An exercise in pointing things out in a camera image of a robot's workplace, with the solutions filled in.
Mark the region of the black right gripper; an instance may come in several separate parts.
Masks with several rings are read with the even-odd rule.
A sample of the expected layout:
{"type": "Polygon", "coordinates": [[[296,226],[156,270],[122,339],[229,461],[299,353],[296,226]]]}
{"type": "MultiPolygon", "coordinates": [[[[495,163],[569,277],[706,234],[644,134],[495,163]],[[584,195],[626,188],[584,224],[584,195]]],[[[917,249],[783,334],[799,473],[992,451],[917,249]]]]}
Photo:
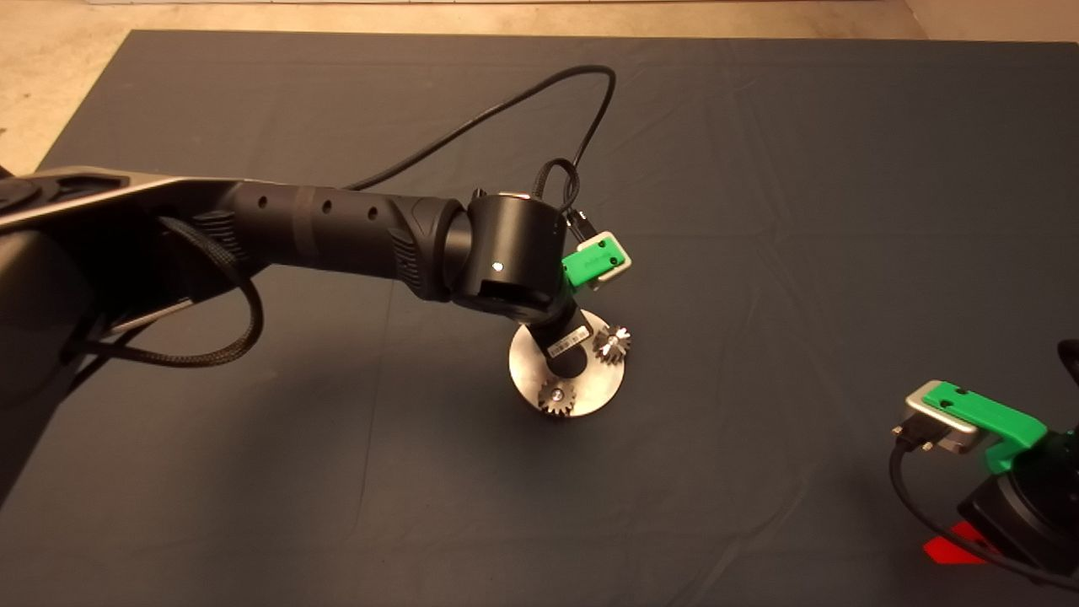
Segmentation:
{"type": "MultiPolygon", "coordinates": [[[[994,556],[1075,575],[1078,566],[1078,438],[1044,434],[1017,454],[1009,471],[983,481],[957,508],[964,521],[947,530],[994,556]]],[[[937,565],[984,565],[986,560],[934,533],[921,553],[937,565]]]]}

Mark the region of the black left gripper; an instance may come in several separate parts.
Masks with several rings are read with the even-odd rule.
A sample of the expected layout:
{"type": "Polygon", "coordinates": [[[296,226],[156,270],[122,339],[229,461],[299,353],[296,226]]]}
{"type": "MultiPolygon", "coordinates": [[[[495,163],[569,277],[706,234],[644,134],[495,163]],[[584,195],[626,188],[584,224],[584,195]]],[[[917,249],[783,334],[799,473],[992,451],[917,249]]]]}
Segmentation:
{"type": "Polygon", "coordinates": [[[578,348],[590,339],[590,322],[577,300],[562,301],[548,318],[521,325],[515,334],[515,354],[529,355],[543,361],[578,348]]]}

